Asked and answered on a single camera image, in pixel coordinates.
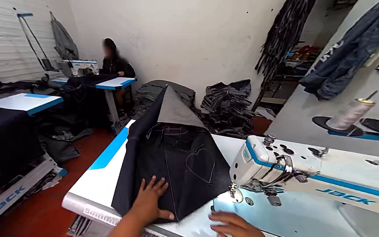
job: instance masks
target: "thread spools on shelf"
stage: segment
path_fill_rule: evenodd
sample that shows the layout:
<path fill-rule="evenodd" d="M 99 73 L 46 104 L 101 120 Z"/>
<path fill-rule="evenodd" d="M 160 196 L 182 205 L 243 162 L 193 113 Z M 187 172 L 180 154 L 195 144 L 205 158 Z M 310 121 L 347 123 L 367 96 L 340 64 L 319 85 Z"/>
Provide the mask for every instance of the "thread spools on shelf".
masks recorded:
<path fill-rule="evenodd" d="M 338 115 L 327 121 L 326 125 L 336 130 L 347 130 L 375 105 L 376 103 L 371 100 L 355 99 L 341 110 Z"/>

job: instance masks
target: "blue denim jacket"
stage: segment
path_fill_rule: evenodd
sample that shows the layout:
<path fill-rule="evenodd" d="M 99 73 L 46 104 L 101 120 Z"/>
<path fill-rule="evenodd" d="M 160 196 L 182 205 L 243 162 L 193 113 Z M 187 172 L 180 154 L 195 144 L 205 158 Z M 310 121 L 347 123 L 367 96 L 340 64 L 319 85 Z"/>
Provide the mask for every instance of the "blue denim jacket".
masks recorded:
<path fill-rule="evenodd" d="M 379 3 L 366 12 L 299 82 L 306 92 L 318 99 L 330 100 L 343 92 L 378 46 Z"/>

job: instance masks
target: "seated woman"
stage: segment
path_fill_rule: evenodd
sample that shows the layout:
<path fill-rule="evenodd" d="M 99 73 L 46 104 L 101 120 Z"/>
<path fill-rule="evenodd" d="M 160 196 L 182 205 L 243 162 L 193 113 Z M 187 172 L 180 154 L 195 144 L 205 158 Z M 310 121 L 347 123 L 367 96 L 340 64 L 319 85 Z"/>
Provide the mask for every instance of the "seated woman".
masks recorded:
<path fill-rule="evenodd" d="M 103 59 L 103 67 L 100 70 L 100 73 L 118 73 L 119 77 L 135 78 L 136 74 L 134 68 L 131 67 L 126 59 L 120 56 L 113 40 L 106 38 L 103 41 L 103 51 L 105 53 L 105 58 Z M 115 92 L 115 99 L 119 109 L 123 109 L 124 107 L 124 95 L 125 89 Z"/>

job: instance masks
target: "hand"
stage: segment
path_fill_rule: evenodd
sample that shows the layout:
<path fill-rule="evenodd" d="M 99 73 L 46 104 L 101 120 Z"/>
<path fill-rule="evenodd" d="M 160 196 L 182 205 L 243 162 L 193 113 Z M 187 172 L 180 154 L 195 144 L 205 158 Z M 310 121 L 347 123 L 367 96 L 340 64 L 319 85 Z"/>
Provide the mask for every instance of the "hand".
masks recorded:
<path fill-rule="evenodd" d="M 219 237 L 226 237 L 226 234 L 231 234 L 233 237 L 264 237 L 261 230 L 255 228 L 235 213 L 212 212 L 208 218 L 212 221 L 227 223 L 227 225 L 211 226 L 211 229 L 216 231 Z"/>
<path fill-rule="evenodd" d="M 173 213 L 168 210 L 160 210 L 157 205 L 159 197 L 165 193 L 169 184 L 165 183 L 165 178 L 162 178 L 154 185 L 155 180 L 156 176 L 153 175 L 146 189 L 144 189 L 146 181 L 144 179 L 141 181 L 137 198 L 133 207 L 127 213 L 127 215 L 132 215 L 135 219 L 139 220 L 143 226 L 150 224 L 158 218 L 169 220 L 175 218 Z"/>

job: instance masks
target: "dark hair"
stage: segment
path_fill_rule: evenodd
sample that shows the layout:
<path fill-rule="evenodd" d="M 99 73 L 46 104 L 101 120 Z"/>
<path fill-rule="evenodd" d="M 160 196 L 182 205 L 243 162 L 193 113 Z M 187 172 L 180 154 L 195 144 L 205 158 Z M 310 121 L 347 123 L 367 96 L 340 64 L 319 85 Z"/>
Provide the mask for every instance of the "dark hair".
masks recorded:
<path fill-rule="evenodd" d="M 116 44 L 115 44 L 115 42 L 113 42 L 112 39 L 106 38 L 103 41 L 103 46 L 106 46 L 111 51 L 111 57 L 112 57 L 111 60 L 112 61 L 122 62 L 122 63 L 125 63 L 125 64 L 128 63 L 128 61 L 126 59 L 124 59 L 124 58 L 122 58 L 120 56 L 118 48 L 116 47 Z"/>

